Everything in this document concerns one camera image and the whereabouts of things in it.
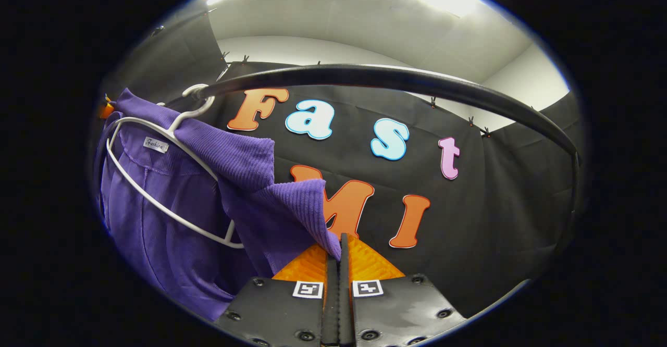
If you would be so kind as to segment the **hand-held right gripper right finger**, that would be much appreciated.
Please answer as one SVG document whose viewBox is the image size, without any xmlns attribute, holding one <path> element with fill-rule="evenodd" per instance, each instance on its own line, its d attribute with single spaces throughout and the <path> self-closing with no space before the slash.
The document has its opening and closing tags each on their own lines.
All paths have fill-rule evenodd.
<svg viewBox="0 0 667 347">
<path fill-rule="evenodd" d="M 360 239 L 341 236 L 340 342 L 413 346 L 457 330 L 466 318 L 424 274 L 404 274 Z"/>
</svg>

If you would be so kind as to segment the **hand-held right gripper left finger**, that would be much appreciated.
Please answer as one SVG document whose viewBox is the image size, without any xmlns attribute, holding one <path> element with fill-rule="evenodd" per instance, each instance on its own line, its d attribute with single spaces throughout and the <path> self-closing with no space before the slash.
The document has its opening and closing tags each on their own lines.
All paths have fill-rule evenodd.
<svg viewBox="0 0 667 347">
<path fill-rule="evenodd" d="M 215 321 L 252 346 L 338 344 L 338 264 L 315 244 L 271 278 L 253 277 Z"/>
</svg>

